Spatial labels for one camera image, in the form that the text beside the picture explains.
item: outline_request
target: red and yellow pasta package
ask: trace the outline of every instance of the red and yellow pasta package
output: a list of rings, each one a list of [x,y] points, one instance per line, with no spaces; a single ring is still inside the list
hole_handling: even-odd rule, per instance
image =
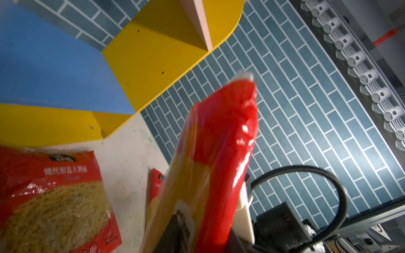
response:
[[[256,85],[238,79],[189,112],[140,252],[222,253],[258,132]]]
[[[8,253],[108,253],[119,246],[94,152],[0,146],[0,239]]]

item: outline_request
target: red plastic packaging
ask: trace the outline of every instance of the red plastic packaging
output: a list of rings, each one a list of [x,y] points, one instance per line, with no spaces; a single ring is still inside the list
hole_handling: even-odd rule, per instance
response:
[[[179,231],[183,252],[222,253],[258,132],[256,85],[239,79],[189,112],[142,253],[169,247]]]
[[[90,189],[90,191],[80,192],[82,189]],[[47,199],[51,199],[50,194],[55,192],[53,190],[61,193],[69,191],[70,196],[73,196],[73,198],[71,200],[65,199],[62,194],[59,199],[52,200],[53,206],[46,206]],[[37,201],[41,195],[43,198],[41,201]],[[62,210],[55,217],[56,221],[52,221],[51,217],[47,217],[47,213],[35,213],[36,219],[41,220],[41,222],[28,223],[22,226],[20,231],[17,229],[14,231],[15,236],[21,237],[18,240],[21,245],[24,245],[25,251],[46,253],[48,249],[47,242],[33,242],[30,241],[30,237],[24,237],[28,233],[36,233],[34,229],[30,230],[30,228],[45,226],[45,229],[40,231],[46,231],[46,228],[49,227],[62,227],[63,224],[61,223],[65,221],[63,216],[74,215],[74,218],[67,217],[66,219],[70,221],[76,219],[71,221],[72,224],[76,225],[80,230],[87,229],[86,222],[90,218],[90,221],[98,218],[93,217],[95,214],[92,213],[92,208],[96,209],[96,204],[99,203],[95,203],[95,207],[88,205],[76,206],[76,210],[69,209],[69,204],[71,202],[80,204],[82,203],[81,199],[83,199],[83,203],[92,204],[92,198],[96,195],[100,196],[99,199],[105,201],[105,203],[101,203],[102,209],[100,210],[103,218],[105,218],[105,225],[100,225],[101,229],[96,233],[95,237],[90,238],[86,243],[78,247],[73,245],[75,249],[69,252],[109,253],[122,243],[114,213],[109,206],[102,186],[100,168],[94,152],[48,155],[43,153],[22,153],[16,149],[0,146],[0,239],[3,240],[3,245],[6,248],[8,244],[11,244],[11,241],[8,241],[10,237],[6,237],[7,230],[10,230],[10,227],[7,228],[10,225],[8,223],[11,222],[14,215],[19,214],[19,210],[27,208],[27,205],[33,206],[30,212],[40,209],[41,207],[38,207],[38,205],[45,206],[45,210],[48,208],[48,211],[55,208]],[[20,215],[19,217],[24,219],[26,216],[28,215]],[[73,229],[71,231],[49,229],[46,233],[45,236],[52,237],[53,233],[72,234],[76,233],[76,231]],[[66,251],[66,248],[62,249],[62,244],[66,244],[63,238],[55,238],[50,243],[49,248],[52,248],[55,252]]]

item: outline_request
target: yellow panel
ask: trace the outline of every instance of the yellow panel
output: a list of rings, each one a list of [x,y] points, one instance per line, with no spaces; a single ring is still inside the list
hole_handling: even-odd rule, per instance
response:
[[[218,41],[213,50],[235,29],[243,3],[204,2],[211,38]],[[151,0],[103,51],[136,112],[209,53],[178,0]]]
[[[134,117],[134,115],[114,113],[93,113],[101,127],[101,135],[107,139],[114,134],[122,125]]]
[[[101,139],[92,112],[0,104],[0,145],[44,147]]]

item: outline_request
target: black cable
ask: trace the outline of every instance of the black cable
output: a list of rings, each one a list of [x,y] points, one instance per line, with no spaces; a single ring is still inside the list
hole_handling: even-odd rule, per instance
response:
[[[286,167],[281,167],[269,172],[264,173],[260,177],[256,178],[255,181],[252,182],[251,188],[252,190],[261,185],[262,183],[266,182],[267,180],[279,176],[282,174],[286,173],[293,173],[293,172],[309,172],[309,173],[316,173],[321,176],[326,177],[329,181],[333,183],[333,185],[337,189],[337,193],[339,195],[339,208],[337,210],[337,214],[333,221],[325,228],[323,229],[319,234],[317,234],[314,238],[312,238],[311,242],[306,242],[301,244],[295,249],[290,250],[290,253],[301,253],[305,251],[307,248],[310,246],[317,244],[326,238],[330,237],[333,235],[339,227],[342,225],[342,223],[346,219],[347,215],[347,210],[349,208],[349,204],[347,202],[348,196],[347,196],[347,190],[346,187],[340,182],[337,177],[326,170],[313,167],[313,166],[307,166],[307,165],[292,165],[292,166],[286,166]]]

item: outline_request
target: blue tile wall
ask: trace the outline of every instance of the blue tile wall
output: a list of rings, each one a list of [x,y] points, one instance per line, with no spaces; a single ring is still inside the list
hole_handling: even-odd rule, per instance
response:
[[[102,51],[149,0],[14,0]]]
[[[286,0],[247,0],[234,34],[142,111],[168,162],[192,105],[240,69],[254,75],[258,91],[259,134],[248,170],[254,178],[291,164],[324,168],[346,185],[349,215],[404,195],[395,156]],[[288,174],[255,190],[252,218],[284,201],[317,227],[331,222],[339,203],[321,176]]]

